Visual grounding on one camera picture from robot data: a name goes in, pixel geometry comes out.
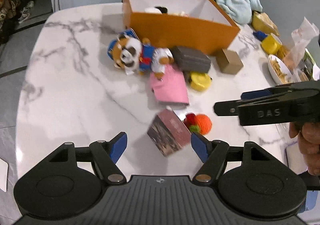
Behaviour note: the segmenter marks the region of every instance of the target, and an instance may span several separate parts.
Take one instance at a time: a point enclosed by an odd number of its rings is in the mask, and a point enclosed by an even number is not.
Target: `gray floor tile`
[[[17,182],[15,159],[15,127],[0,128],[0,158],[8,163],[7,191],[0,189],[0,215],[17,220],[21,214],[13,197],[13,187]]]
[[[14,223],[15,223],[15,220],[0,216],[0,225],[11,225]]]
[[[38,39],[43,24],[13,34],[0,58],[0,73],[4,73],[29,63],[33,47]]]
[[[25,72],[0,79],[0,128],[16,125],[18,102]]]
[[[37,17],[30,18],[30,19],[22,22],[21,24],[19,24],[19,26],[17,26],[17,29],[23,28],[25,26],[28,26],[28,25],[31,25],[31,24],[34,24],[34,23],[38,23],[38,22],[43,21],[43,20],[47,20],[51,15],[52,15],[52,13],[48,13],[48,14],[44,14],[44,15],[40,15],[40,16],[37,16]]]

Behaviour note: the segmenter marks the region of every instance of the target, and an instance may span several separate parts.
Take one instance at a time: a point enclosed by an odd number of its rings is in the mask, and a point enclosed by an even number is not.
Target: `orange knitted ball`
[[[206,135],[210,132],[212,128],[212,122],[207,115],[198,114],[195,116],[196,124],[200,128],[200,134]]]

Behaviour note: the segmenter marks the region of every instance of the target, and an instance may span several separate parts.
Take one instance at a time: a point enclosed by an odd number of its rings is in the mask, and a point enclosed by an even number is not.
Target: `blue object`
[[[123,154],[124,150],[127,148],[128,137],[127,134],[123,132],[120,138],[116,137],[115,139],[116,142],[113,143],[109,156],[112,162],[116,164],[116,162],[118,162],[119,158]]]
[[[109,47],[108,47],[107,54],[112,60],[113,60],[113,57],[112,57],[111,51],[112,51],[113,47],[115,46],[116,42],[117,42],[117,39],[112,40],[111,43],[109,44]]]
[[[259,40],[263,41],[268,35],[263,33],[262,31],[253,32],[253,35]]]
[[[312,210],[316,206],[317,197],[318,191],[307,191],[307,198],[298,213]]]
[[[191,146],[200,158],[201,162],[207,161],[209,155],[206,144],[194,133],[191,134]]]
[[[250,99],[256,99],[256,98],[261,98],[265,96],[272,95],[271,92],[268,90],[258,90],[258,91],[251,91],[251,92],[245,92],[241,94],[241,99],[242,100],[250,100]]]
[[[143,44],[142,53],[140,55],[139,70],[144,72],[151,69],[151,62],[155,48],[152,45]]]
[[[125,34],[131,38],[136,38],[136,39],[139,39],[138,36],[136,35],[136,33],[134,32],[134,30],[132,28],[128,28],[126,29],[125,31],[119,33],[119,35],[121,34]]]

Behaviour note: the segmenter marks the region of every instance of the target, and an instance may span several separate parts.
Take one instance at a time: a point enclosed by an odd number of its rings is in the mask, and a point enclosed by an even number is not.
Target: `blue gripper pad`
[[[269,95],[272,95],[272,93],[269,92],[268,90],[251,91],[251,92],[242,93],[241,99],[250,100],[250,99],[261,98]]]
[[[123,154],[124,150],[127,148],[127,134],[125,132],[121,132],[116,137],[114,137],[109,143],[111,144],[109,156],[112,162],[116,163]]]
[[[201,162],[207,161],[209,154],[207,152],[207,146],[195,133],[191,134],[191,146],[200,158]]]

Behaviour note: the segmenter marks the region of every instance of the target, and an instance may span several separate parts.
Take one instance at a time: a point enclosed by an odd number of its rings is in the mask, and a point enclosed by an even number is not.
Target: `orange cardboard box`
[[[155,47],[185,46],[213,55],[227,48],[240,29],[214,0],[123,0],[124,25]],[[162,6],[168,14],[146,13]],[[172,15],[185,12],[189,17]]]

